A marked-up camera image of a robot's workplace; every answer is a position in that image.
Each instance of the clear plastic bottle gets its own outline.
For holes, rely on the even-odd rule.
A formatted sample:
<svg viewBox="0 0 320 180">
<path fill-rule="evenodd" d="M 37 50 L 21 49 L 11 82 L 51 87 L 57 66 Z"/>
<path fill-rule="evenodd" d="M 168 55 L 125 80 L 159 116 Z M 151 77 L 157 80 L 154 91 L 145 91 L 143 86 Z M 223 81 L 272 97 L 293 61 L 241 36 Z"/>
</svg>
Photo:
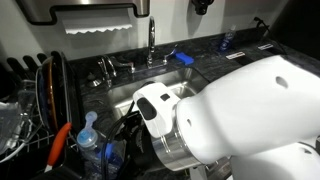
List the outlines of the clear plastic bottle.
<svg viewBox="0 0 320 180">
<path fill-rule="evenodd" d="M 83 157 L 91 162 L 92 173 L 97 177 L 101 175 L 101 149 L 106 139 L 100 132 L 91 127 L 97 116 L 94 114 L 95 112 L 89 113 L 86 115 L 86 127 L 82 129 L 77 136 L 77 143 Z M 117 177 L 118 170 L 123 163 L 123 149 L 123 143 L 116 141 L 107 146 L 106 157 L 109 162 L 109 179 L 115 179 Z"/>
<path fill-rule="evenodd" d="M 236 35 L 236 25 L 232 25 L 229 31 L 224 35 L 224 38 L 219 46 L 219 51 L 223 52 L 229 49 L 231 42 Z"/>
</svg>

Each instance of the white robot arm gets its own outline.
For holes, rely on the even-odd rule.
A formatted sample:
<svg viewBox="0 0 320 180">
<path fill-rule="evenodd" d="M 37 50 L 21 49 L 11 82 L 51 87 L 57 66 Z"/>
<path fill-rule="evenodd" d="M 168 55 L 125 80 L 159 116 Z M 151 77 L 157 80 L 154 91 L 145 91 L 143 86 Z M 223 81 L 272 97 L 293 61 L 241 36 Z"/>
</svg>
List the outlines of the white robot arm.
<svg viewBox="0 0 320 180">
<path fill-rule="evenodd" d="M 254 168 L 257 159 L 261 165 L 273 154 L 274 158 L 281 152 L 288 156 L 289 151 L 297 150 L 294 143 L 320 134 L 320 78 L 311 71 L 288 58 L 273 56 L 212 82 L 190 98 L 180 100 L 161 83 L 141 88 L 133 98 L 152 135 L 154 150 L 167 168 L 181 170 L 232 156 L 236 180 L 256 179 L 245 171 L 245 163 Z M 319 155 L 312 154 L 317 172 L 308 169 L 304 173 L 318 178 Z"/>
</svg>

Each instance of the granite countertop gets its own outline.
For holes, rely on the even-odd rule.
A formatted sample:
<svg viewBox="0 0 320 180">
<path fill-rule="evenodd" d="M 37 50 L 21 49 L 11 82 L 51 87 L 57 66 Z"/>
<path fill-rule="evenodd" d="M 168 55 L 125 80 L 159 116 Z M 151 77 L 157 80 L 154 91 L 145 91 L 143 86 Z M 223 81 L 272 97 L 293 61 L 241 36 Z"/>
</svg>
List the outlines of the granite countertop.
<svg viewBox="0 0 320 180">
<path fill-rule="evenodd" d="M 224 53 L 217 53 L 217 47 L 223 35 L 210 36 L 198 39 L 191 39 L 187 41 L 174 42 L 166 45 L 157 46 L 154 59 L 162 60 L 163 55 L 169 54 L 175 44 L 178 44 L 179 50 L 194 58 L 194 63 L 189 66 L 184 66 L 176 59 L 169 60 L 168 65 L 153 69 L 151 71 L 143 71 L 140 73 L 130 74 L 125 69 L 118 70 L 118 76 L 113 78 L 113 87 L 118 87 L 127 83 L 145 79 L 157 74 L 174 71 L 180 68 L 190 67 L 196 69 L 208 81 L 212 82 L 240 67 L 241 64 L 235 60 L 228 60 L 225 56 L 236 52 L 244 52 L 246 56 L 253 61 L 260 60 L 265 57 L 274 55 L 266 50 L 259 50 L 257 47 L 264 44 L 272 44 L 275 48 L 279 49 L 276 43 L 270 39 L 263 39 L 264 29 L 249 29 L 237 32 L 234 46 Z M 305 54 L 295 51 L 289 47 L 285 47 L 288 55 L 298 57 L 306 62 L 316 66 L 320 69 L 320 62 Z M 137 66 L 146 63 L 147 49 L 129 50 L 125 52 L 110 54 L 118 59 L 126 61 L 133 61 Z M 111 117 L 113 112 L 106 102 L 106 93 L 109 88 L 106 84 L 101 84 L 95 88 L 89 88 L 86 84 L 86 77 L 89 72 L 101 76 L 101 72 L 96 64 L 97 57 L 84 58 L 77 61 L 72 61 L 71 65 L 77 73 L 80 81 L 81 94 L 83 99 L 85 113 L 89 111 L 96 111 L 98 113 L 98 120 L 94 123 L 94 128 L 101 132 L 108 132 L 110 125 L 113 123 Z M 184 173 L 171 172 L 163 170 L 156 173 L 149 173 L 145 179 L 188 179 Z"/>
</svg>

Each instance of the sink basin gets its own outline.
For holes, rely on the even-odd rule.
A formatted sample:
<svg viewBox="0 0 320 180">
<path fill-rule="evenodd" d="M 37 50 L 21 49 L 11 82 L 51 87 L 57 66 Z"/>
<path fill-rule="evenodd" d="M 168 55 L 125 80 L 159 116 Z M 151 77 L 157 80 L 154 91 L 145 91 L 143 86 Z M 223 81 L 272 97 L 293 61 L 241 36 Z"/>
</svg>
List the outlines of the sink basin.
<svg viewBox="0 0 320 180">
<path fill-rule="evenodd" d="M 184 68 L 115 87 L 107 92 L 107 102 L 114 114 L 113 120 L 120 119 L 128 112 L 133 93 L 148 81 L 162 82 L 181 99 L 197 94 L 209 83 L 196 70 Z"/>
</svg>

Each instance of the backsplash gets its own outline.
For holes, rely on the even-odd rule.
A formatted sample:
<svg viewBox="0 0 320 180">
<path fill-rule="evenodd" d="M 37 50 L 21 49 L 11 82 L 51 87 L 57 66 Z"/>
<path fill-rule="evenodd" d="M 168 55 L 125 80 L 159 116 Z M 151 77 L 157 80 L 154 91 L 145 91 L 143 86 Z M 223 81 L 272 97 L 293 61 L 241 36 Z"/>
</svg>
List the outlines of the backsplash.
<svg viewBox="0 0 320 180">
<path fill-rule="evenodd" d="M 272 25 L 288 0 L 216 0 L 204 16 L 196 15 L 188 0 L 151 0 L 150 15 L 155 18 L 156 45 L 226 32 L 233 24 L 237 30 L 256 25 L 259 16 Z M 63 51 L 67 59 L 147 46 L 149 18 L 129 16 L 129 30 L 67 35 L 61 21 L 54 26 L 29 24 L 13 0 L 0 1 L 0 62 L 8 57 L 22 61 L 24 55 Z"/>
</svg>

